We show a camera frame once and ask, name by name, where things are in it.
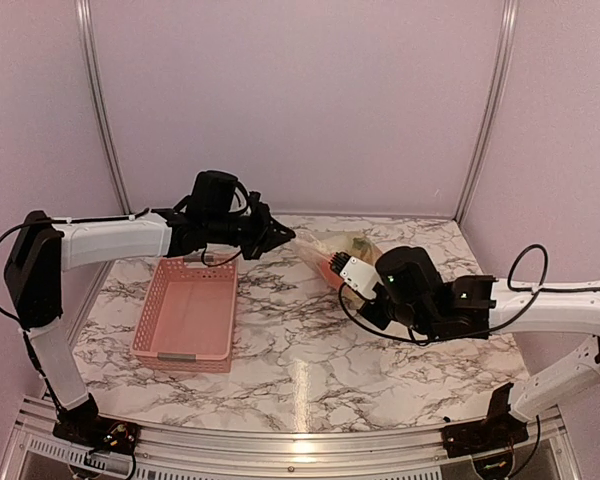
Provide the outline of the clear zip top bag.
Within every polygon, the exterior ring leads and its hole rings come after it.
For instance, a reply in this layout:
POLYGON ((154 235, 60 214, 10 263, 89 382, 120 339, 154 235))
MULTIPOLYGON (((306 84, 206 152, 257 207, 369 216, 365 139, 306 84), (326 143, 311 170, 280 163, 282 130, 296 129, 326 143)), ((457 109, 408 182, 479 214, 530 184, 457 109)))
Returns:
POLYGON ((296 238, 291 241, 291 247, 299 258, 322 279, 318 271, 318 261, 322 259, 330 261, 337 252, 346 252, 372 266, 382 255, 378 246, 361 232, 297 230, 296 238))

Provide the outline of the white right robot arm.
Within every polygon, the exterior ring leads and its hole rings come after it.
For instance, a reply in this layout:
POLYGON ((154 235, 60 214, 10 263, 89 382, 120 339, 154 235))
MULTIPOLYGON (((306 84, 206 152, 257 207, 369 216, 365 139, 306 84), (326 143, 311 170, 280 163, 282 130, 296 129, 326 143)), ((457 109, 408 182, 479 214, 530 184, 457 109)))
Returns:
POLYGON ((443 428, 451 458, 512 447, 528 425, 564 397, 600 384, 600 280, 551 284, 511 276, 465 275, 443 281, 427 251, 401 246, 374 264, 339 253, 331 269, 361 299, 363 327, 379 336, 403 325, 406 342, 424 346, 509 333, 582 334, 572 353, 528 380, 491 394, 484 418, 443 428))

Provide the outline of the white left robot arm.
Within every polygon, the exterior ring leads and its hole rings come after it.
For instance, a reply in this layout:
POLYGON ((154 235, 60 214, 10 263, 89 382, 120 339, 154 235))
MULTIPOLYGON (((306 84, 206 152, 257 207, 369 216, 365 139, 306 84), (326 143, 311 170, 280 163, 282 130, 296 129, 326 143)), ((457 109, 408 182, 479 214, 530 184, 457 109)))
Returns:
POLYGON ((139 427, 100 416, 61 329, 61 277, 85 265, 136 257, 182 257, 211 244, 235 247, 254 260, 295 237, 275 220, 257 191, 230 173, 197 174, 193 190, 172 208, 95 218, 30 212, 7 231, 16 240, 4 267, 29 359, 55 406, 56 437, 94 450, 130 454, 139 427))

